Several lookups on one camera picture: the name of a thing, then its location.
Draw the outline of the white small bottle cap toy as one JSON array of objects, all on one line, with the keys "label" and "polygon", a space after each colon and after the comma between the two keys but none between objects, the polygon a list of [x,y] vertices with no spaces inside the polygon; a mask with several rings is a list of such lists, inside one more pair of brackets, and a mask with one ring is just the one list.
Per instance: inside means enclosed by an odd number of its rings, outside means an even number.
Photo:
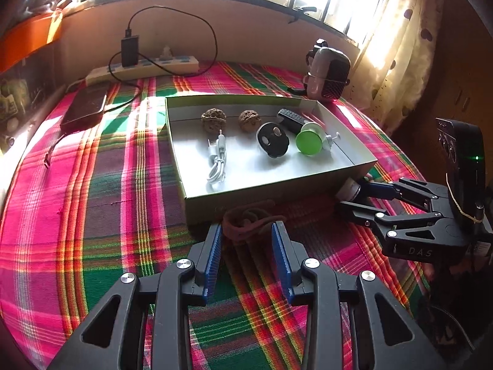
[{"label": "white small bottle cap toy", "polygon": [[340,134],[336,132],[334,135],[326,134],[322,143],[322,147],[326,151],[330,151],[335,141],[340,139]]}]

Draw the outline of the green white spool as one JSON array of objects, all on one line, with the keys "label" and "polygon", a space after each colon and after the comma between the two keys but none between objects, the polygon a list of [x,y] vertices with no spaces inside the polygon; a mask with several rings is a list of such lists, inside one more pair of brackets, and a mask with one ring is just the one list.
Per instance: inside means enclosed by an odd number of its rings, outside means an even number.
[{"label": "green white spool", "polygon": [[295,143],[302,154],[315,155],[323,149],[325,140],[324,129],[315,122],[307,122],[297,134]]}]

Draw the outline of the black remote control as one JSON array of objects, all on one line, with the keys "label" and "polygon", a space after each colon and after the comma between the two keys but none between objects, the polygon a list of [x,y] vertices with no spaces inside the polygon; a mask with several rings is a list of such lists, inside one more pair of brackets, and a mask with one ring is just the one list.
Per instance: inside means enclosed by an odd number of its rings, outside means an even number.
[{"label": "black remote control", "polygon": [[299,134],[302,131],[303,125],[306,124],[300,114],[297,114],[289,109],[280,109],[277,113],[279,124],[293,134]]}]

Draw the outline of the black three-button key fob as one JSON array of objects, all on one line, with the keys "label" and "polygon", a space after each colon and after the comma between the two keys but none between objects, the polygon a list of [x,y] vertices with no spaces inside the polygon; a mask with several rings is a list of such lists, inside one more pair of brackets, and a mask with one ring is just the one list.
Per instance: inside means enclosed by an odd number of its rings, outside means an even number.
[{"label": "black three-button key fob", "polygon": [[287,153],[289,137],[279,124],[267,122],[257,130],[257,142],[269,157],[277,159]]}]

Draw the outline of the brown walnut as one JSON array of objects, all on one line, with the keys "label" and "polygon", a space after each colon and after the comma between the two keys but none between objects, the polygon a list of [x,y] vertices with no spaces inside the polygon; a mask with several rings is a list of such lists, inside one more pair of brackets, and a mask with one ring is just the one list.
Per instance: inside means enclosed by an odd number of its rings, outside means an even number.
[{"label": "brown walnut", "polygon": [[244,110],[238,117],[238,124],[243,132],[256,132],[262,124],[262,118],[255,110]]},{"label": "brown walnut", "polygon": [[202,114],[202,128],[207,134],[219,134],[226,127],[227,116],[217,108],[211,108]]}]

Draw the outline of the white round cap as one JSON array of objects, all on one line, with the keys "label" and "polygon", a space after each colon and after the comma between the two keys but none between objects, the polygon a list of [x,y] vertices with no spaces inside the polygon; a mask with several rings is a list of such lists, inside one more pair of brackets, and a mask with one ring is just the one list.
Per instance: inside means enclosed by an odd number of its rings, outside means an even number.
[{"label": "white round cap", "polygon": [[336,194],[339,201],[354,201],[361,191],[361,185],[352,178],[347,178]]}]

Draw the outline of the white shallow cardboard box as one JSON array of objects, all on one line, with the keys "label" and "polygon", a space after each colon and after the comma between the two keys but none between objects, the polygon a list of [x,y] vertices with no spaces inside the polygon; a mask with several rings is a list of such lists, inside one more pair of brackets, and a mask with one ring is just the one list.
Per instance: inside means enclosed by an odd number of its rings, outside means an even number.
[{"label": "white shallow cardboard box", "polygon": [[[167,128],[188,225],[218,220],[225,211],[272,199],[277,203],[325,191],[335,192],[346,179],[363,178],[377,159],[365,144],[330,109],[309,99],[239,94],[188,94],[166,98]],[[226,115],[225,178],[212,184],[214,134],[207,134],[202,114],[220,109]],[[255,133],[241,130],[240,114],[252,109],[263,124],[277,122],[281,109],[322,122],[334,137],[329,150],[307,156],[299,151],[291,132],[287,152],[271,158]]]}]

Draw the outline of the cream dotted curtain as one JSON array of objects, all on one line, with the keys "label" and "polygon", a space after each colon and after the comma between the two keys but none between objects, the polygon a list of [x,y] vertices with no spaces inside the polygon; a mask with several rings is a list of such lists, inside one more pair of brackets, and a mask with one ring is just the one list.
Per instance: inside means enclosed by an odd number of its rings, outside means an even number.
[{"label": "cream dotted curtain", "polygon": [[444,0],[385,0],[344,99],[392,134],[415,109],[433,65]]}]

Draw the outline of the plaid pink green cloth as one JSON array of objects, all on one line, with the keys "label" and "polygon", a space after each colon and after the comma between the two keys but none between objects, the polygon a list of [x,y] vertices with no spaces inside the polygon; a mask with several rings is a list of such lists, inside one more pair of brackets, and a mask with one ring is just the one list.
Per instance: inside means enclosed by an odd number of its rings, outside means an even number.
[{"label": "plaid pink green cloth", "polygon": [[[147,79],[143,96],[115,86],[117,111],[59,139],[67,94],[17,170],[1,220],[1,315],[26,357],[48,366],[120,276],[149,276],[184,257],[185,226],[165,127],[165,97],[286,96],[291,71],[218,63],[192,79]],[[197,369],[297,369],[304,307],[283,297],[268,247],[223,245],[215,295],[190,312]]]}]

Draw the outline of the small grey mesh heater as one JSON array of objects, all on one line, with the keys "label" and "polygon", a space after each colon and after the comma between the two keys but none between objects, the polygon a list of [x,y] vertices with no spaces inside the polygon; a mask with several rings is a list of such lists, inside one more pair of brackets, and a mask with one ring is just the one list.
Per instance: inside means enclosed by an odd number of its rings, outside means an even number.
[{"label": "small grey mesh heater", "polygon": [[321,103],[331,102],[342,96],[349,85],[351,61],[336,48],[328,46],[324,39],[318,39],[305,56],[308,72],[303,77],[307,97]]}]

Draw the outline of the white power strip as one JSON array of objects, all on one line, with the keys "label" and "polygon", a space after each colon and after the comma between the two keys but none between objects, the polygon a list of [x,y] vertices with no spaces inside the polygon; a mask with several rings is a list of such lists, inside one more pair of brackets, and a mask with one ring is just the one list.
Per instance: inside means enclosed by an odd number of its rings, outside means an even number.
[{"label": "white power strip", "polygon": [[175,74],[195,74],[199,71],[199,61],[194,56],[178,56],[172,59],[153,59],[165,70],[158,68],[147,59],[141,59],[137,65],[123,67],[121,63],[93,69],[86,77],[86,85],[99,84],[101,82],[113,81],[115,75],[122,80],[135,80]]}]

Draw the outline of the black smartphone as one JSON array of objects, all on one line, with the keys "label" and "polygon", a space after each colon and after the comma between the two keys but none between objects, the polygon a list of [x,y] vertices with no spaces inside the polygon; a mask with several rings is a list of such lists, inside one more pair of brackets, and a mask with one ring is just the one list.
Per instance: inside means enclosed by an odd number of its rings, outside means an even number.
[{"label": "black smartphone", "polygon": [[61,121],[61,132],[72,134],[97,125],[104,115],[110,86],[111,82],[103,82],[80,89]]}]

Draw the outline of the black charger adapter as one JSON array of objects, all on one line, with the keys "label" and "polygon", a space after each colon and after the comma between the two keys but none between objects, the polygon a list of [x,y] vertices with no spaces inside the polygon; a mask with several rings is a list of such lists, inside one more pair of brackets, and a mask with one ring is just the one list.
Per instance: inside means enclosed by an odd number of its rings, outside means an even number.
[{"label": "black charger adapter", "polygon": [[120,46],[122,66],[127,68],[137,65],[139,62],[139,36],[133,35],[132,30],[127,28]]}]

